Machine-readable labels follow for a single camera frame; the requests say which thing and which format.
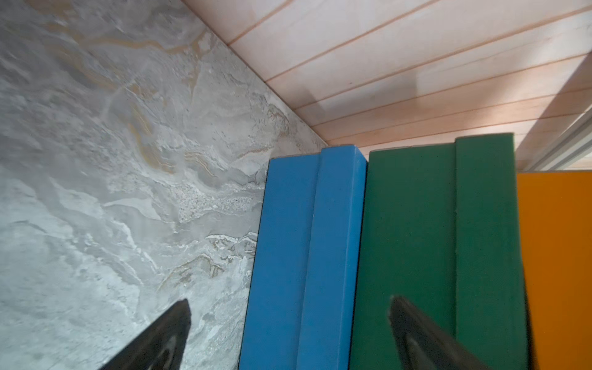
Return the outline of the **green shoebox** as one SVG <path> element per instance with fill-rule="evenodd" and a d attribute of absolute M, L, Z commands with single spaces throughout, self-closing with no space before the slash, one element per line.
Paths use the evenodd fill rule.
<path fill-rule="evenodd" d="M 401 368 L 396 296 L 489 368 L 528 368 L 512 134 L 371 152 L 350 368 Z"/>

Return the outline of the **orange shoebox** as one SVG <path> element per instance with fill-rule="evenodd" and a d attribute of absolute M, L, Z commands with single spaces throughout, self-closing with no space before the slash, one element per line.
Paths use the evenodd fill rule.
<path fill-rule="evenodd" d="M 591 367 L 591 174 L 517 177 L 536 369 Z"/>

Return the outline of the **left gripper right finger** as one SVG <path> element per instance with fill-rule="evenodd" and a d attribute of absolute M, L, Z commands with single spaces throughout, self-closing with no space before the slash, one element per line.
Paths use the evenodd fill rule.
<path fill-rule="evenodd" d="M 404 369 L 488 368 L 403 296 L 392 297 L 388 320 Z"/>

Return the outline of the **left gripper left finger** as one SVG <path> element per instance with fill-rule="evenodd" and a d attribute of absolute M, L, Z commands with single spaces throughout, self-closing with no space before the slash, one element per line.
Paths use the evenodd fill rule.
<path fill-rule="evenodd" d="M 175 302 L 101 370 L 179 370 L 191 329 L 188 300 Z"/>

